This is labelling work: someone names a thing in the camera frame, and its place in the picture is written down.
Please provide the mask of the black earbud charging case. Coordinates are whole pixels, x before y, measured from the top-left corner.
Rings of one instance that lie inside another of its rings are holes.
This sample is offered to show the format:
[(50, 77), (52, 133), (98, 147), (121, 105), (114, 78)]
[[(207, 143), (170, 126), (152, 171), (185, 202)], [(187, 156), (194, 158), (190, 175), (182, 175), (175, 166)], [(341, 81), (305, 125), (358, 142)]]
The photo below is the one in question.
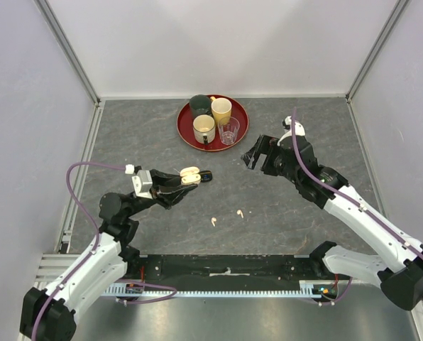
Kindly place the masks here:
[(210, 170), (203, 170), (199, 172), (200, 178), (201, 178), (201, 182), (202, 183), (208, 183), (210, 181), (213, 180), (213, 175), (212, 172)]

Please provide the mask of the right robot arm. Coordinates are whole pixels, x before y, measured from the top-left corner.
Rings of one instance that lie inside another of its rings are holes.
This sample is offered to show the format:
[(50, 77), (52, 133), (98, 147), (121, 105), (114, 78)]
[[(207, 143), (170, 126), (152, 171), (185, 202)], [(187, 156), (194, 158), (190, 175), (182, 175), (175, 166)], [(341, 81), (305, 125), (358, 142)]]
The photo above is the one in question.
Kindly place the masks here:
[(375, 251), (367, 255), (325, 241), (309, 255), (313, 277), (360, 279), (403, 310), (423, 301), (423, 243), (371, 207), (340, 173), (319, 164), (305, 137), (261, 135), (241, 159), (253, 169), (260, 156), (265, 156), (264, 174), (289, 180), (305, 200), (342, 221)]

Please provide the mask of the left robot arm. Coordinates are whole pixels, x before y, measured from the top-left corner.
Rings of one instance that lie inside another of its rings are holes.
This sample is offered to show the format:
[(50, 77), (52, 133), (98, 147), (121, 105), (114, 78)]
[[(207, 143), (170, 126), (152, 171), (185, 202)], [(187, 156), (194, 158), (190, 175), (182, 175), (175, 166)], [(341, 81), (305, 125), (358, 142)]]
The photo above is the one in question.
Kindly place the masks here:
[(140, 252), (130, 245), (139, 223), (132, 216), (154, 205), (169, 210), (201, 181), (200, 170), (178, 174), (115, 166), (131, 176), (133, 192), (107, 193), (99, 203), (101, 224), (89, 246), (45, 288), (32, 287), (23, 298), (19, 332), (31, 340), (71, 340), (81, 318), (114, 282), (135, 278)]

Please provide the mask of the cream earbud charging case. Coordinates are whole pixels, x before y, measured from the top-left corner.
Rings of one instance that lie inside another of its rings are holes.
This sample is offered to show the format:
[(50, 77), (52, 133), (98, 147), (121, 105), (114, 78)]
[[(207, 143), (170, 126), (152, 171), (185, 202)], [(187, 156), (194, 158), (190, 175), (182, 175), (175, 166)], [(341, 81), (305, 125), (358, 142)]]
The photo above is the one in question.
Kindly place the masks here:
[(182, 185), (199, 184), (202, 181), (200, 169), (196, 166), (183, 168), (180, 171), (180, 180)]

